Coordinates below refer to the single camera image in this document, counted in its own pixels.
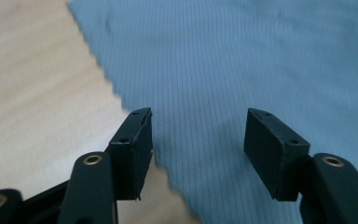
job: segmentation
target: ribbed fabric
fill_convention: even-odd
[[[126,109],[150,106],[157,162],[203,223],[299,223],[243,153],[248,107],[358,168],[358,1],[75,0]]]

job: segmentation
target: wooden table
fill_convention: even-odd
[[[64,1],[0,0],[0,189],[24,199],[103,151],[129,111],[104,79]],[[198,223],[154,162],[120,223]]]

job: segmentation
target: wood grain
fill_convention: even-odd
[[[64,1],[0,0],[0,189],[24,199],[69,178],[127,117]],[[120,223],[199,223],[152,162]]]

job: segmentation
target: light wood surface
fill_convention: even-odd
[[[0,0],[0,189],[27,199],[67,180],[128,113],[64,1]],[[120,223],[199,223],[154,162],[142,200],[118,206]]]

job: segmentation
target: striped blue cloth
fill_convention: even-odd
[[[203,223],[299,223],[243,153],[248,107],[358,168],[358,1],[74,0],[123,107],[153,109],[156,158]]]

